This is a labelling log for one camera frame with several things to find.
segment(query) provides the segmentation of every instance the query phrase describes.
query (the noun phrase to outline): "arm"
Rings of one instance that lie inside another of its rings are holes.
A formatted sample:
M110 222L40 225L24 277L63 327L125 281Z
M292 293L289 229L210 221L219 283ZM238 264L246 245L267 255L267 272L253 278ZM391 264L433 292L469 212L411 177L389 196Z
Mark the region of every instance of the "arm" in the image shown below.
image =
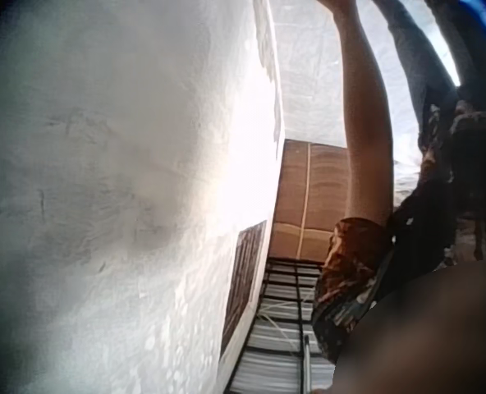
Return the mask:
M392 213L392 130L387 95L355 0L319 0L334 15L343 60L345 132L349 154L346 217L385 226Z

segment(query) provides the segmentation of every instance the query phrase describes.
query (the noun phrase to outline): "raised arm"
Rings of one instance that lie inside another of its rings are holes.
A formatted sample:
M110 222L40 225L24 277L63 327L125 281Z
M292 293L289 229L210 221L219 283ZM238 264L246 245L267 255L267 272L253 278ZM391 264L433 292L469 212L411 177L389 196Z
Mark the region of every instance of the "raised arm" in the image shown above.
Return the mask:
M351 180L346 217L385 226L392 213L392 130L382 76L355 0L319 0L334 15L343 62L345 132Z

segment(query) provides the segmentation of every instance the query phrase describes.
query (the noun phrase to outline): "white wall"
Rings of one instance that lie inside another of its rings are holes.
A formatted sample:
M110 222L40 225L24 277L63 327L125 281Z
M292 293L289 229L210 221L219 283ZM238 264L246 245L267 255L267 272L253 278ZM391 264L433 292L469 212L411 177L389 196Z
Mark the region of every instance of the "white wall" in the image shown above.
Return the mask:
M5 392L213 391L236 237L272 217L282 151L263 5L2 18Z

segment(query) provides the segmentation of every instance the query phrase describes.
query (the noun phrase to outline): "leg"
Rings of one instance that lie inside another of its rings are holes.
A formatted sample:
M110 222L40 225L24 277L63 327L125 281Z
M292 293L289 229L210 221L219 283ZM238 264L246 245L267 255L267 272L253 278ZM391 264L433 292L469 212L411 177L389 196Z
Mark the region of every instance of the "leg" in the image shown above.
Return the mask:
M486 29L479 15L457 0L426 3L455 61L463 98L486 110Z
M387 20L406 73L420 130L427 124L431 104L454 107L456 88L424 32L398 0L374 0Z

